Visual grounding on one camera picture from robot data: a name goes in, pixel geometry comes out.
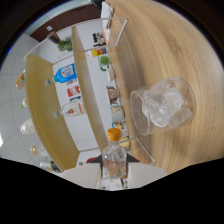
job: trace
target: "glass jar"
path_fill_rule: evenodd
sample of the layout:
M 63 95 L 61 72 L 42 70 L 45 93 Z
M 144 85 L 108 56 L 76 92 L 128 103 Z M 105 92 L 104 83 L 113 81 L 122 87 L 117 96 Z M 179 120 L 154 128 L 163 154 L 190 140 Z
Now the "glass jar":
M 20 131 L 23 134 L 34 134 L 34 133 L 36 133 L 36 130 L 35 130 L 33 122 L 32 122 L 32 119 L 29 119 L 29 120 L 25 121 L 24 124 L 22 124 L 20 126 Z

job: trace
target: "shelving unit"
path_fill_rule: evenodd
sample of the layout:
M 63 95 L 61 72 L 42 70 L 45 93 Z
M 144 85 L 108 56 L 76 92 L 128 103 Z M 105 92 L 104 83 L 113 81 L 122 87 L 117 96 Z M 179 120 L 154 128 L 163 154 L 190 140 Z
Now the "shelving unit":
M 76 166 L 79 151 L 71 137 L 64 117 L 57 119 L 53 112 L 60 110 L 55 85 L 45 86 L 53 76 L 52 63 L 33 54 L 26 62 L 26 96 L 36 132 L 49 156 L 61 171 Z
M 75 60 L 75 69 L 82 92 L 83 102 L 86 107 L 87 115 L 96 138 L 99 149 L 102 151 L 107 146 L 107 137 L 103 123 L 97 107 L 96 98 L 93 91 L 92 82 L 87 65 L 86 54 L 76 27 L 72 28 L 72 47 Z

